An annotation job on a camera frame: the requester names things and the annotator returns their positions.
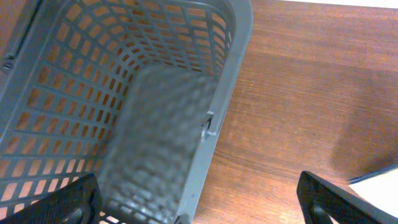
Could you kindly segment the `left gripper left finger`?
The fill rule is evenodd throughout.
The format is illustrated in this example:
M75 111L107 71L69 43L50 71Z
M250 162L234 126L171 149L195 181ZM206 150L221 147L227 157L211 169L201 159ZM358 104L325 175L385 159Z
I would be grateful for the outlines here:
M100 211L101 194L96 176L87 174L1 223L98 223Z

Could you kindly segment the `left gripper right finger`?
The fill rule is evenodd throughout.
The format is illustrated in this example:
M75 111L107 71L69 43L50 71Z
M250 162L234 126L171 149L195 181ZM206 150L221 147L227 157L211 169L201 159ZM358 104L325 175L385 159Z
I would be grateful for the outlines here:
M300 174L297 197L306 224L397 223L397 218L309 172Z

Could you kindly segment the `white cream food pouch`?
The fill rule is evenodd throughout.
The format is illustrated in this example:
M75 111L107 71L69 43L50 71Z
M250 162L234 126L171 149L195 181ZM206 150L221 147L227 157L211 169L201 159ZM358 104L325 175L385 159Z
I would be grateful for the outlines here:
M349 180L365 201L397 218L397 164Z

